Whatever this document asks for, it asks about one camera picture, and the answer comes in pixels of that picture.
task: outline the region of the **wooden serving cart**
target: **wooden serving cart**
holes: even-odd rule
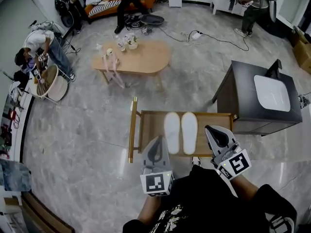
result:
[[[146,146],[151,140],[159,135],[164,135],[164,117],[168,111],[137,111],[137,97],[134,97],[132,101],[132,115],[131,115],[131,128],[130,128],[130,141],[129,141],[129,152],[128,152],[128,163],[133,163],[134,150],[138,150],[138,153],[142,153]],[[180,119],[185,112],[176,112]],[[182,143],[182,132],[179,134],[179,153],[176,156],[198,156],[198,157],[211,157],[212,150],[207,144],[205,135],[206,125],[219,125],[232,131],[233,127],[233,116],[229,113],[202,113],[193,112],[198,121],[198,136],[196,140],[196,150],[194,154],[188,155],[183,151]],[[135,126],[136,116],[140,117],[139,127],[139,141],[138,147],[134,147],[135,138]]]

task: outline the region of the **electrical cord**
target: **electrical cord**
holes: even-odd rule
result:
[[[210,36],[210,35],[208,35],[208,34],[206,34],[206,33],[202,33],[202,32],[198,32],[198,33],[200,33],[200,34],[202,34],[202,35],[206,35],[206,36],[208,36],[208,37],[210,37],[210,38],[213,38],[213,39],[216,40],[216,41],[230,43],[230,44],[232,44],[233,46],[236,46],[237,48],[239,48],[239,49],[241,49],[241,50],[243,50],[243,51],[245,51],[245,52],[249,51],[249,46],[248,46],[248,45],[246,44],[246,42],[245,42],[245,38],[247,38],[248,35],[243,37],[243,42],[244,42],[244,44],[245,44],[246,47],[247,47],[247,49],[243,49],[243,48],[239,47],[238,45],[232,43],[231,41],[219,40],[219,39],[216,39],[216,38],[213,37],[213,36]]]
[[[234,44],[234,43],[232,43],[232,42],[230,42],[230,41],[219,40],[219,39],[217,39],[217,38],[215,38],[215,37],[213,37],[213,36],[210,36],[210,35],[208,35],[208,34],[206,34],[206,33],[202,33],[202,32],[200,32],[200,31],[198,31],[198,30],[192,30],[191,33],[189,34],[189,36],[187,37],[187,40],[179,40],[179,39],[176,39],[176,38],[170,36],[169,34],[167,34],[167,33],[166,33],[163,29],[161,29],[160,27],[158,27],[158,28],[159,28],[165,35],[167,35],[169,38],[174,39],[175,41],[187,42],[187,43],[195,44],[195,43],[191,42],[190,36],[191,36],[191,34],[192,34],[193,32],[197,32],[197,33],[200,33],[200,34],[202,34],[202,35],[205,35],[205,36],[208,36],[208,37],[210,37],[210,38],[213,38],[214,40],[217,40],[217,41],[220,41],[220,42],[227,42],[227,43],[230,43],[230,44],[232,44],[233,46],[235,46],[235,47],[237,47],[237,48],[239,48],[239,49],[241,49],[241,50],[243,50],[243,51],[245,51],[245,52],[249,51],[249,46],[248,46],[247,43],[245,42],[245,38],[248,37],[248,36],[243,37],[243,42],[244,42],[244,44],[245,44],[246,47],[247,47],[247,49],[243,49],[243,48],[239,47],[238,45],[236,45],[236,44]]]
[[[78,52],[81,51],[81,48],[78,48],[77,50],[74,48],[74,46],[71,44],[73,36],[71,37],[70,41],[68,41],[67,39],[65,39],[65,41],[67,41],[66,44],[63,45],[63,51],[65,54],[69,54],[69,53],[75,53],[77,54]]]
[[[308,93],[306,93],[306,94],[302,94],[302,96],[305,96],[305,95],[308,95],[308,94],[310,94],[311,92],[308,92]]]

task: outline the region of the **gray tile floor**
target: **gray tile floor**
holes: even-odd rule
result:
[[[156,4],[154,12],[165,18],[163,29],[176,38],[196,29],[245,47],[233,31],[240,27],[241,17],[221,12],[213,16],[209,7],[193,4],[182,8]],[[153,77],[135,75],[122,76],[129,86],[126,89],[114,83],[107,86],[90,67],[90,59],[96,44],[111,39],[116,21],[116,17],[107,17],[85,24],[73,38],[75,48],[82,48],[78,56],[70,56],[77,80],[70,84],[60,106],[35,100],[25,137],[23,161],[32,171],[33,192],[78,233],[120,232],[124,223],[137,217],[145,200],[140,156],[135,154],[134,163],[127,163],[134,96],[139,110],[216,112],[210,100],[231,60],[269,67],[277,58],[282,61],[281,72],[293,77],[299,93],[311,90],[311,76],[298,67],[289,42],[258,25],[253,37],[246,39],[248,52],[205,36],[198,41],[201,45],[187,46],[157,28],[149,36],[136,31],[139,38],[162,39],[172,48],[171,67],[161,72],[165,92],[156,91]],[[237,138],[253,162],[246,177],[256,185],[270,184],[295,206],[301,218],[311,204],[311,185],[305,182],[310,180],[309,160],[288,159],[294,150],[288,149],[284,132]],[[175,157],[171,162],[178,177],[189,173],[190,159]],[[202,162],[210,167],[209,159]]]

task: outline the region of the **oval table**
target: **oval table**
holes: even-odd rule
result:
[[[103,44],[103,54],[106,50],[112,48],[120,63],[117,65],[118,73],[138,74],[156,76],[158,85],[163,90],[162,81],[159,72],[166,66],[169,66],[171,58],[171,50],[167,43],[159,40],[139,41],[138,47],[134,50],[126,48],[125,52],[121,52],[118,45],[114,42]],[[104,80],[109,84],[108,78],[105,76],[106,69],[104,68],[102,57],[95,54],[92,57],[92,67],[99,70],[104,77]]]

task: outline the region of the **striped cushion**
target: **striped cushion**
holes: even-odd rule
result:
[[[103,12],[103,11],[109,9],[109,8],[112,8],[112,7],[114,7],[114,6],[117,6],[117,5],[119,5],[120,3],[121,3],[121,0],[114,0],[114,1],[109,1],[109,3],[106,4],[106,5],[97,5],[97,6],[95,6],[95,7],[91,10],[91,12],[89,13],[88,17],[92,17],[92,16],[94,16],[94,15],[100,13],[100,12]]]

